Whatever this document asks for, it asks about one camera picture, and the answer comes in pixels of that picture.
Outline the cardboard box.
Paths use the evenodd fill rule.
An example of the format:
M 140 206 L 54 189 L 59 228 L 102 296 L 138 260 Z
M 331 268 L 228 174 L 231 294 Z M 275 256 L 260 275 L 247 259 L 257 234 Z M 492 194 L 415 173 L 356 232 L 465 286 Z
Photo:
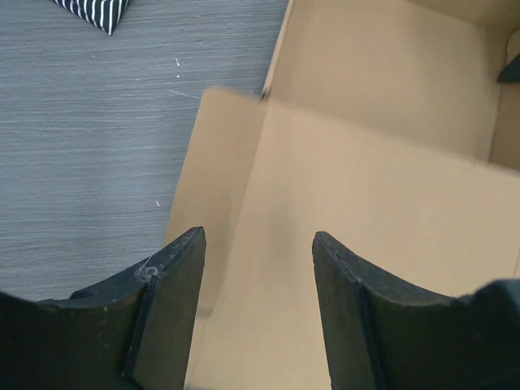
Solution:
M 166 230 L 201 226 L 191 389 L 334 389 L 312 244 L 448 297 L 519 282 L 516 1 L 291 1 L 261 97 L 201 96 Z

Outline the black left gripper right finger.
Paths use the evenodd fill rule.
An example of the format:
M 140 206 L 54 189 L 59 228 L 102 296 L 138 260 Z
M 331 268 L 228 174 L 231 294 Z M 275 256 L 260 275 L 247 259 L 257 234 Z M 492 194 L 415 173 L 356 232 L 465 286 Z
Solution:
M 312 244 L 334 389 L 516 389 L 519 282 L 448 297 L 357 256 L 326 232 Z

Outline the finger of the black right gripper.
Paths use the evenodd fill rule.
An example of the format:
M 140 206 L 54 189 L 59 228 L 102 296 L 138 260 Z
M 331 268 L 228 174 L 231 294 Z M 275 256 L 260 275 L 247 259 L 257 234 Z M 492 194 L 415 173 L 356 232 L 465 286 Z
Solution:
M 498 84 L 517 84 L 520 82 L 520 54 L 517 54 L 500 72 Z

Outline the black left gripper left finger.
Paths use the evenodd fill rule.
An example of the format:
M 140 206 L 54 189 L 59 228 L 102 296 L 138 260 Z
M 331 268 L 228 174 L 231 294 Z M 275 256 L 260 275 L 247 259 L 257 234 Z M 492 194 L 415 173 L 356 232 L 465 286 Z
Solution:
M 193 227 L 67 299 L 3 293 L 2 388 L 183 388 L 205 253 Z

